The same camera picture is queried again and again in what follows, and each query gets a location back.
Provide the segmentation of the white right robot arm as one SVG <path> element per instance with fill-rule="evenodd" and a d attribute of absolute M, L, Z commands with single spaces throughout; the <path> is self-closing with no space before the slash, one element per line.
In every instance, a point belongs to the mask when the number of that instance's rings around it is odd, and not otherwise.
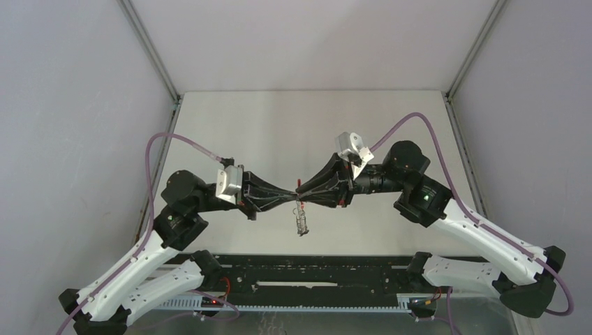
<path fill-rule="evenodd" d="M 334 154 L 297 194 L 302 202 L 336 208 L 358 194 L 398 193 L 394 208 L 405 219 L 458 239 L 482 258 L 471 262 L 418 252 L 406 272 L 410 289 L 457 288 L 497 298 L 528 318 L 547 313 L 565 252 L 527 244 L 469 209 L 450 188 L 426 175 L 429 163 L 408 140 L 393 144 L 382 163 L 363 168 L 356 158 Z"/>

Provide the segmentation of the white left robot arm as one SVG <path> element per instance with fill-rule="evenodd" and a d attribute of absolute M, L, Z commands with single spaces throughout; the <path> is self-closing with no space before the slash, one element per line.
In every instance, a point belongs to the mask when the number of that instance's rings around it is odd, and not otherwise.
<path fill-rule="evenodd" d="M 77 334 L 124 334 L 139 317 L 182 292 L 218 287 L 222 269 L 207 250 L 197 251 L 158 278 L 152 274 L 189 246 L 208 226 L 200 213 L 237 209 L 249 220 L 259 212 L 297 199 L 242 167 L 219 170 L 206 183 L 187 170 L 173 173 L 161 193 L 165 206 L 141 240 L 114 266 L 87 287 L 67 289 L 59 301 Z"/>

